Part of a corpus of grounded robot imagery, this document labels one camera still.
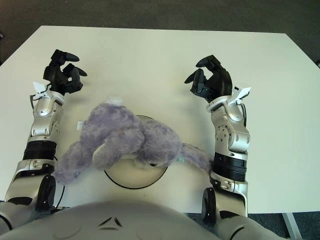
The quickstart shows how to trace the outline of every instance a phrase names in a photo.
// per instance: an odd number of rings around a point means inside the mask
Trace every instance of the cable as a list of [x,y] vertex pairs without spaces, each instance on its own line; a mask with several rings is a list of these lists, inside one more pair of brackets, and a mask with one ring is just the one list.
[[246,106],[243,103],[241,103],[240,106],[241,106],[242,115],[243,115],[243,125],[246,127],[247,126],[247,110],[246,110]]
[[65,193],[65,188],[66,188],[66,186],[63,186],[61,197],[60,197],[60,200],[58,201],[58,204],[54,208],[55,210],[59,207],[59,204],[60,204],[62,197],[64,196],[64,193]]
[[[44,90],[44,91],[41,91],[40,94],[45,93],[45,92],[48,90],[48,87],[49,87],[50,85],[51,85],[51,83],[47,84],[45,90]],[[34,101],[37,101],[37,100],[43,98],[43,97],[41,96],[41,97],[39,97],[39,98],[37,98],[37,99],[34,99],[34,96],[35,96],[35,94],[30,95],[30,104],[31,104],[32,109],[35,108],[35,106],[34,106]]]
[[58,204],[55,206],[54,210],[57,210],[57,208],[59,207],[59,204],[61,203],[62,197],[64,196],[65,189],[66,189],[66,186],[64,185],[64,186],[63,186],[63,189],[62,189],[61,197],[60,197],[60,199],[59,199],[59,201],[58,201]]

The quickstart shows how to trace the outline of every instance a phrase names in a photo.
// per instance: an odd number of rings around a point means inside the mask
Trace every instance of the small white label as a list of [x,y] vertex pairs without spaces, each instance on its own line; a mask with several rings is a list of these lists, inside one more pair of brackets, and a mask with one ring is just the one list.
[[85,121],[78,121],[78,124],[76,126],[76,129],[77,130],[81,130],[82,129],[82,126],[84,125]]

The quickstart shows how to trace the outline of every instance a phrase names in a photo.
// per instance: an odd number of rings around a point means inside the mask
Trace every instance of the green tag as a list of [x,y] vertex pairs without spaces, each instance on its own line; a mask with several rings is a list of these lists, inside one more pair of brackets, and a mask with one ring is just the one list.
[[185,162],[185,159],[183,157],[178,157],[178,159],[176,160],[177,162],[180,162],[180,163],[184,163]]

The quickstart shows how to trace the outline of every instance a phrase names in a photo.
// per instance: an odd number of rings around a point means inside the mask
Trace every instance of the floor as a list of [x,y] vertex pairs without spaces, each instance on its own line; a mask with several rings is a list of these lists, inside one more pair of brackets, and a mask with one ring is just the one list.
[[[286,33],[315,62],[319,16],[320,0],[0,0],[0,60],[41,25],[56,25]],[[201,223],[199,214],[189,216]],[[319,212],[294,216],[304,239],[320,239]],[[281,214],[250,217],[288,237]]]

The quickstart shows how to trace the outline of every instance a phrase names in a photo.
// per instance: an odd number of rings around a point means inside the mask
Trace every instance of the fluffy fur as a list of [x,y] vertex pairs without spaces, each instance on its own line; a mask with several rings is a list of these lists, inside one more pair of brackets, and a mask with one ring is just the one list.
[[136,156],[136,165],[143,168],[168,167],[183,157],[209,172],[213,161],[209,154],[182,143],[163,123],[139,118],[123,105],[101,103],[84,122],[80,140],[60,158],[54,175],[59,183],[68,184],[92,163],[103,170],[128,154]]

